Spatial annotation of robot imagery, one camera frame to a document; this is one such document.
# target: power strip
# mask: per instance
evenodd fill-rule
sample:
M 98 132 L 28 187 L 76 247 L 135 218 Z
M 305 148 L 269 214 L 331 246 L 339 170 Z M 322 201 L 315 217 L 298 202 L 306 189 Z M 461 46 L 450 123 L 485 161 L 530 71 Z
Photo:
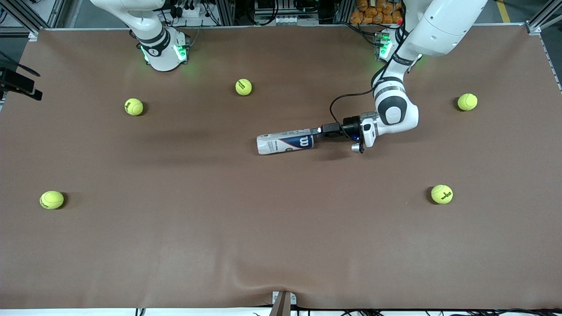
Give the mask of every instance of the power strip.
M 183 10 L 183 17 L 199 17 L 200 13 L 201 13 L 201 7 L 196 6 L 195 9 L 193 9 L 193 10 L 184 9 Z

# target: orange bag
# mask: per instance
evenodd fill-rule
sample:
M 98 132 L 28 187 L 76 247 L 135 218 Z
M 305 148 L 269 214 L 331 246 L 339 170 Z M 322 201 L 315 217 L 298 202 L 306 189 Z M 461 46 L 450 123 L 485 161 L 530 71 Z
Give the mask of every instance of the orange bag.
M 394 11 L 392 14 L 392 22 L 398 24 L 400 21 L 402 21 L 402 13 L 400 13 L 400 11 Z
M 355 5 L 361 12 L 365 12 L 365 10 L 369 8 L 369 2 L 367 2 L 367 0 L 357 0 L 357 2 L 355 2 Z
M 392 16 L 388 14 L 383 15 L 383 24 L 392 24 Z
M 382 23 L 383 22 L 383 14 L 381 12 L 377 13 L 376 16 L 373 17 L 373 23 Z
M 377 13 L 378 12 L 377 12 L 376 8 L 370 7 L 365 11 L 365 16 L 366 17 L 375 17 L 375 16 L 377 16 Z
M 350 23 L 351 24 L 361 24 L 363 20 L 363 13 L 359 12 L 359 11 L 353 11 L 353 13 L 351 14 L 350 17 Z

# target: wilson logo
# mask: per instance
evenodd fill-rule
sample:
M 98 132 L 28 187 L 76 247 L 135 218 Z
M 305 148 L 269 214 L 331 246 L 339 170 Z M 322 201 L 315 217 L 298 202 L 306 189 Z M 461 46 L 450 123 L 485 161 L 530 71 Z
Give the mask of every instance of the wilson logo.
M 302 147 L 308 146 L 309 145 L 309 138 L 308 137 L 301 137 L 300 143 L 301 143 Z

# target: brown table surface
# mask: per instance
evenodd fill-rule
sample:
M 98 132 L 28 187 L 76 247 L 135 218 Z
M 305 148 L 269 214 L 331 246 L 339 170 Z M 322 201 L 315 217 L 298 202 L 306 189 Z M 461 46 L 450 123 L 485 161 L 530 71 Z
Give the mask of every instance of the brown table surface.
M 0 112 L 2 308 L 254 306 L 283 289 L 307 308 L 562 305 L 562 96 L 524 27 L 474 27 L 422 59 L 405 79 L 419 126 L 363 155 L 255 148 L 369 89 L 380 64 L 343 27 L 203 30 L 168 73 L 125 31 L 42 31 L 22 63 L 44 99 Z M 439 183 L 448 205 L 427 199 Z M 52 189 L 61 210 L 39 205 Z

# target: green light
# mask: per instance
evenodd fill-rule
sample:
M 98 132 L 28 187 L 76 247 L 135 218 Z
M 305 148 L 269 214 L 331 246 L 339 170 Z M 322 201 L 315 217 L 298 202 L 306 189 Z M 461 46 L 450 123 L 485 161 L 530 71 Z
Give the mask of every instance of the green light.
M 174 50 L 180 60 L 185 60 L 185 48 L 174 45 Z

